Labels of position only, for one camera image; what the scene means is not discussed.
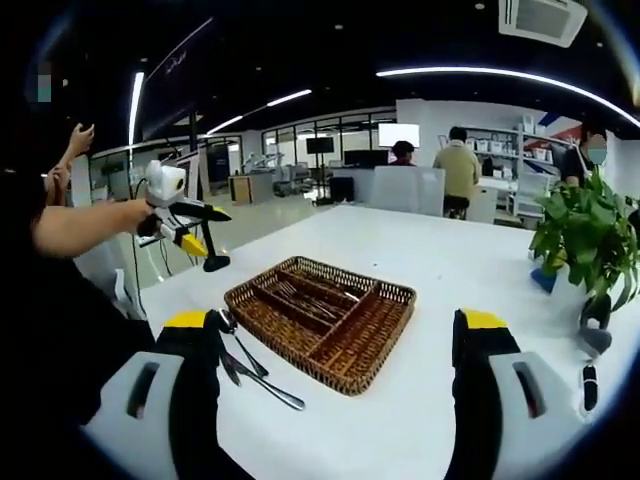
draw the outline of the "ceiling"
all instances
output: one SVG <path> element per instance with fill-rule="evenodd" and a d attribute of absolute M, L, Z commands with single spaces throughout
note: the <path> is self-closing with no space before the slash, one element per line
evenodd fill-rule
<path fill-rule="evenodd" d="M 38 18 L 28 11 L 16 17 L 10 29 L 16 45 L 12 58 L 17 72 L 25 71 L 38 51 L 51 62 L 52 103 L 32 106 L 28 115 L 32 129 L 46 128 L 47 138 L 37 135 L 40 143 L 50 145 L 64 144 L 78 120 L 96 123 L 96 150 L 125 144 L 134 72 L 149 73 L 210 16 L 216 20 L 213 53 L 202 61 L 211 81 L 193 92 L 202 115 L 199 133 L 310 88 L 311 95 L 248 115 L 222 132 L 392 106 L 395 99 L 416 97 L 520 105 L 590 119 L 622 138 L 640 138 L 632 124 L 599 104 L 526 80 L 469 74 L 376 77 L 376 71 L 415 66 L 506 68 L 577 85 L 640 113 L 632 75 L 627 69 L 625 77 L 624 68 L 640 65 L 640 6 L 632 5 L 637 2 L 604 2 L 611 25 L 631 46 L 634 63 L 620 55 L 592 15 L 574 44 L 563 49 L 499 35 L 498 0 L 484 0 L 482 10 L 475 8 L 478 1 L 436 2 L 428 15 L 417 10 L 426 7 L 405 0 L 51 1 Z M 174 126 L 163 133 L 186 134 L 187 129 Z"/>

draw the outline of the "computer screen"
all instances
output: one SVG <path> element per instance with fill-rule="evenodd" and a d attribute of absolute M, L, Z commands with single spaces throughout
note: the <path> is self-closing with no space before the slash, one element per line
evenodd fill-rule
<path fill-rule="evenodd" d="M 389 152 L 386 150 L 347 150 L 344 152 L 345 166 L 375 168 L 389 163 Z"/>
<path fill-rule="evenodd" d="M 307 153 L 333 153 L 333 138 L 320 137 L 320 138 L 307 138 Z"/>
<path fill-rule="evenodd" d="M 138 111 L 143 140 L 192 112 L 198 96 L 210 87 L 213 79 L 208 67 L 215 55 L 215 30 L 213 18 L 208 19 L 180 42 L 147 77 L 142 86 Z"/>
<path fill-rule="evenodd" d="M 381 123 L 378 128 L 380 147 L 393 147 L 396 142 L 405 140 L 415 148 L 420 148 L 420 125 L 411 123 Z"/>

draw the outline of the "wicker cutlery tray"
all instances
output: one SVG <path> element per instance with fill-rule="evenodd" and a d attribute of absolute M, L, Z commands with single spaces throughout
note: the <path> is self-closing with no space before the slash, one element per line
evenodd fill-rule
<path fill-rule="evenodd" d="M 225 294 L 265 345 L 345 395 L 364 392 L 413 313 L 414 290 L 292 257 Z"/>

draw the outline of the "green leaves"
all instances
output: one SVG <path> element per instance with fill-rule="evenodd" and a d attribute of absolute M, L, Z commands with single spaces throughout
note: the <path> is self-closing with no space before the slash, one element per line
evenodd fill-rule
<path fill-rule="evenodd" d="M 629 301 L 629 297 L 631 296 L 631 289 L 633 288 L 633 280 L 631 278 L 631 271 L 627 270 L 624 272 L 624 288 L 622 289 L 622 293 L 618 298 L 618 301 L 611 309 L 612 312 L 619 310 L 621 307 L 627 304 Z"/>
<path fill-rule="evenodd" d="M 541 198 L 538 203 L 554 220 L 564 217 L 569 212 L 560 192 L 555 192 L 550 197 Z"/>
<path fill-rule="evenodd" d="M 546 273 L 557 271 L 559 257 L 570 268 L 569 282 L 597 297 L 605 295 L 624 276 L 624 288 L 614 310 L 640 294 L 638 240 L 626 218 L 623 197 L 616 195 L 596 170 L 584 188 L 557 185 L 550 196 L 538 199 L 545 218 L 529 245 L 543 257 Z"/>

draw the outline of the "air conditioning vent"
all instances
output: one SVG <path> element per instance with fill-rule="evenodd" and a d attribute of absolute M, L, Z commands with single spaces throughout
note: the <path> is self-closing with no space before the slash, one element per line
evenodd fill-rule
<path fill-rule="evenodd" d="M 500 0 L 499 31 L 567 48 L 587 17 L 571 0 Z"/>

